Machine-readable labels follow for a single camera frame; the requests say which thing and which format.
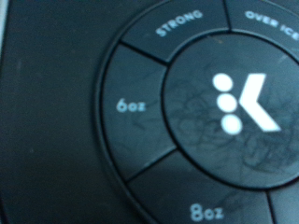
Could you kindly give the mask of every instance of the button divider line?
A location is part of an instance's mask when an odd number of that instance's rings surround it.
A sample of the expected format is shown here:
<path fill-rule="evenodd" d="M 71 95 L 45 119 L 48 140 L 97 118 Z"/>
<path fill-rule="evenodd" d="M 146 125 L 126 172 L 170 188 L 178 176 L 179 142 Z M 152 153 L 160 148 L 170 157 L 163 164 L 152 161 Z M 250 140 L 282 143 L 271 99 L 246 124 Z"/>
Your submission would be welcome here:
<path fill-rule="evenodd" d="M 229 12 L 228 12 L 227 3 L 226 3 L 226 0 L 222 0 L 222 1 L 223 1 L 224 11 L 225 11 L 225 15 L 226 15 L 227 24 L 228 24 L 228 29 L 229 29 L 229 31 L 232 31 L 232 23 L 231 23 L 231 18 L 230 18 Z"/>
<path fill-rule="evenodd" d="M 152 56 L 151 54 L 148 54 L 147 52 L 145 52 L 145 51 L 143 51 L 141 49 L 138 49 L 138 48 L 136 48 L 136 47 L 134 47 L 134 46 L 132 46 L 130 44 L 127 44 L 127 43 L 123 42 L 122 40 L 120 41 L 120 44 L 124 45 L 128 49 L 131 49 L 131 50 L 137 52 L 138 54 L 141 54 L 141 55 L 143 55 L 145 57 L 148 57 L 148 58 L 152 59 L 156 63 L 160 63 L 163 66 L 168 66 L 167 62 L 165 62 L 165 61 L 163 61 L 163 60 L 161 60 L 159 58 L 156 58 L 155 56 Z"/>
<path fill-rule="evenodd" d="M 171 149 L 170 151 L 166 152 L 162 157 L 160 157 L 159 159 L 157 159 L 156 161 L 152 162 L 149 166 L 143 168 L 141 171 L 137 172 L 136 174 L 132 175 L 130 178 L 128 178 L 125 182 L 126 184 L 130 183 L 132 180 L 138 178 L 140 175 L 144 174 L 145 172 L 147 172 L 151 167 L 155 166 L 157 163 L 159 163 L 160 161 L 166 159 L 167 157 L 169 157 L 171 154 L 177 152 L 177 148 L 174 147 L 173 149 Z"/>

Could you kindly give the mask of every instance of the circular control panel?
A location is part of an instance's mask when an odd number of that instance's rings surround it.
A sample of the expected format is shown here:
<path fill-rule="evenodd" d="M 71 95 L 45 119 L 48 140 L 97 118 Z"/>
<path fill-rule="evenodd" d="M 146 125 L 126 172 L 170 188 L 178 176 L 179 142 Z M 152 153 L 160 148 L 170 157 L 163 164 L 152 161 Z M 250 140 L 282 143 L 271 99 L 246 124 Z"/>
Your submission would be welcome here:
<path fill-rule="evenodd" d="M 296 223 L 280 201 L 299 188 L 298 24 L 265 1 L 174 0 L 124 33 L 103 128 L 154 220 Z"/>

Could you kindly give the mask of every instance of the center logo button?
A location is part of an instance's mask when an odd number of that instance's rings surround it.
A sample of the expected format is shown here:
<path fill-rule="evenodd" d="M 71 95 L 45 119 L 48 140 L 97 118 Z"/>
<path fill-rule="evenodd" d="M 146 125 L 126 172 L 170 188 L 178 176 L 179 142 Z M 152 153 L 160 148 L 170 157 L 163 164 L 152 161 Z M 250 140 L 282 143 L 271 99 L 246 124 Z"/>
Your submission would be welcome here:
<path fill-rule="evenodd" d="M 183 50 L 164 80 L 180 150 L 225 183 L 271 189 L 299 176 L 299 65 L 273 44 L 215 35 Z"/>
<path fill-rule="evenodd" d="M 279 132 L 280 127 L 257 103 L 265 77 L 266 74 L 249 74 L 239 103 L 264 132 Z M 218 91 L 230 91 L 234 86 L 233 83 L 233 80 L 223 73 L 219 73 L 213 78 L 213 85 Z M 217 105 L 224 113 L 234 112 L 237 108 L 236 99 L 230 93 L 221 94 L 217 98 Z M 221 119 L 221 127 L 231 135 L 239 134 L 243 128 L 241 119 L 233 114 L 225 115 Z"/>

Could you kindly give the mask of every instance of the black plastic surface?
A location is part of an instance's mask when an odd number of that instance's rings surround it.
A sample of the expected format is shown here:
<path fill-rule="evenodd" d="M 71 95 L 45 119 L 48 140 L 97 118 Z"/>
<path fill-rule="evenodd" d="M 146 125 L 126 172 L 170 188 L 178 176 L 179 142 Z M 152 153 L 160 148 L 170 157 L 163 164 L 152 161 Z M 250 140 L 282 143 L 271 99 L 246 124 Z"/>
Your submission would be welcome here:
<path fill-rule="evenodd" d="M 107 166 L 93 111 L 113 38 L 157 2 L 9 2 L 0 79 L 8 223 L 146 222 Z"/>
<path fill-rule="evenodd" d="M 185 49 L 166 77 L 164 110 L 170 128 L 190 157 L 217 178 L 247 188 L 272 188 L 299 174 L 299 67 L 280 49 L 245 35 L 215 35 Z M 213 86 L 213 78 L 226 74 L 233 82 L 225 93 Z M 249 76 L 264 76 L 257 103 L 241 106 L 241 93 Z M 259 83 L 250 87 L 255 95 Z M 235 111 L 223 112 L 218 97 L 235 99 Z M 280 127 L 263 130 L 251 117 L 261 106 Z M 237 116 L 242 129 L 226 133 L 222 118 Z"/>
<path fill-rule="evenodd" d="M 263 1 L 226 1 L 234 31 L 256 34 L 276 42 L 299 59 L 299 18 Z"/>
<path fill-rule="evenodd" d="M 123 46 L 107 70 L 104 123 L 110 151 L 125 179 L 175 149 L 162 117 L 165 72 L 164 66 Z"/>
<path fill-rule="evenodd" d="M 129 188 L 163 224 L 272 223 L 265 193 L 222 185 L 178 152 L 133 180 Z M 203 218 L 198 209 L 194 211 L 196 205 L 203 208 Z"/>
<path fill-rule="evenodd" d="M 186 4 L 178 0 L 152 10 L 134 24 L 123 41 L 169 62 L 184 43 L 223 30 L 228 30 L 228 25 L 222 1 L 192 0 Z"/>
<path fill-rule="evenodd" d="M 299 220 L 298 182 L 285 189 L 273 190 L 270 198 L 278 224 L 296 223 Z"/>

